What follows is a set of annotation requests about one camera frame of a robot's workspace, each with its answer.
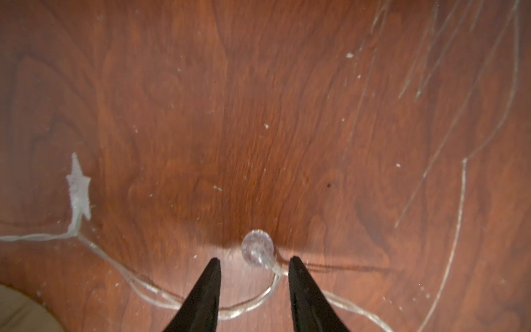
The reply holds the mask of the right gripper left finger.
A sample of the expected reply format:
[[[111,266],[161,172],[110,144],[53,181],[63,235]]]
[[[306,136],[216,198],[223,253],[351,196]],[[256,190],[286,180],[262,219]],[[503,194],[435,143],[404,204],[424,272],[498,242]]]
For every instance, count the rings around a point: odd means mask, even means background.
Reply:
[[[215,332],[221,292],[221,263],[212,258],[164,332]]]

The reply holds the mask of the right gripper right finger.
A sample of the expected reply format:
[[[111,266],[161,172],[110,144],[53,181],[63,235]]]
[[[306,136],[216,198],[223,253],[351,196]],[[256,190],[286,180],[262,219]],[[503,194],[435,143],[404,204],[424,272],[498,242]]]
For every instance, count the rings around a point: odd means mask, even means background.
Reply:
[[[294,331],[349,332],[297,256],[290,259],[288,282]]]

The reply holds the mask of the small green christmas tree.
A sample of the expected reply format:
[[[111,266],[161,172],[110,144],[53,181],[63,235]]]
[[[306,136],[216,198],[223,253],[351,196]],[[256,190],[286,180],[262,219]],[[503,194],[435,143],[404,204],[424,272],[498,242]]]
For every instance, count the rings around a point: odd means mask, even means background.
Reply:
[[[27,295],[1,285],[1,331],[59,331],[65,328],[45,307]]]

